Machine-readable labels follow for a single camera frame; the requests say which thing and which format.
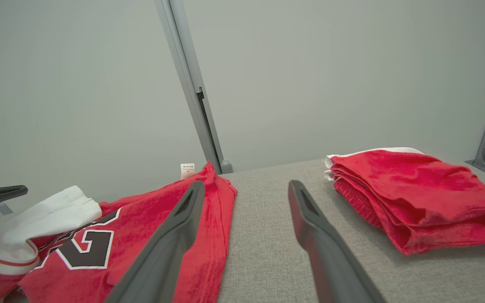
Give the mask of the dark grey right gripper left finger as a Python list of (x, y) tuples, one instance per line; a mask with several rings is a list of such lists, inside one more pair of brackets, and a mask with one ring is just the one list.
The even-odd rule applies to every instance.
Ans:
[(204, 183), (193, 182), (112, 289), (107, 303), (173, 301), (183, 256), (196, 240), (204, 198)]

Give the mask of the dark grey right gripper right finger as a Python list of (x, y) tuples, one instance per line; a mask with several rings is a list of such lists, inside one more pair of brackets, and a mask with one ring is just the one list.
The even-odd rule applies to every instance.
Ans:
[(289, 181), (295, 237), (308, 253), (320, 303), (384, 303), (385, 299), (310, 192)]

